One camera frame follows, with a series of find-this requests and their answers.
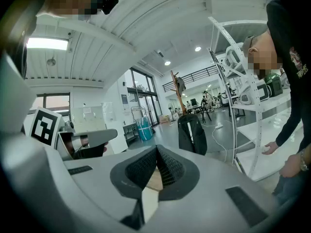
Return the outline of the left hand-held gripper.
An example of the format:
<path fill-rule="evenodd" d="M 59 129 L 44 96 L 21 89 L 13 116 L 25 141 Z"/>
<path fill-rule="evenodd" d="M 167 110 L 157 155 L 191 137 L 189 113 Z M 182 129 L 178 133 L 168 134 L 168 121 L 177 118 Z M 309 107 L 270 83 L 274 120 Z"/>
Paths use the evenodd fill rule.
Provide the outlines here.
<path fill-rule="evenodd" d="M 63 160 L 78 160 L 102 157 L 108 142 L 118 132 L 106 128 L 101 106 L 74 108 L 69 121 L 64 121 L 59 113 L 39 107 L 30 136 L 57 150 Z"/>

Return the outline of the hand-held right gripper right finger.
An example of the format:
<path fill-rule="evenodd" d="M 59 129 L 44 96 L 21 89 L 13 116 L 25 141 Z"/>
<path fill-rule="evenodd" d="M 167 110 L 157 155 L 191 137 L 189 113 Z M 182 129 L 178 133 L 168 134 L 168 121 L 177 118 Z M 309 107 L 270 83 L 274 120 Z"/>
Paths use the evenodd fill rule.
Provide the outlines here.
<path fill-rule="evenodd" d="M 162 145 L 156 146 L 156 166 L 163 186 L 159 201 L 180 200 L 198 184 L 197 165 Z"/>

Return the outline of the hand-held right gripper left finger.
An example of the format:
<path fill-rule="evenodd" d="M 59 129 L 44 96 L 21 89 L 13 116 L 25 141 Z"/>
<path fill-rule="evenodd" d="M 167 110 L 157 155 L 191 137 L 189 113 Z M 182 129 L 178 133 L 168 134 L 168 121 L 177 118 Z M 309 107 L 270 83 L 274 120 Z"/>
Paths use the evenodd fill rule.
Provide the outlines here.
<path fill-rule="evenodd" d="M 118 164 L 110 171 L 110 180 L 119 193 L 130 199 L 140 199 L 157 163 L 157 147 L 151 146 Z"/>

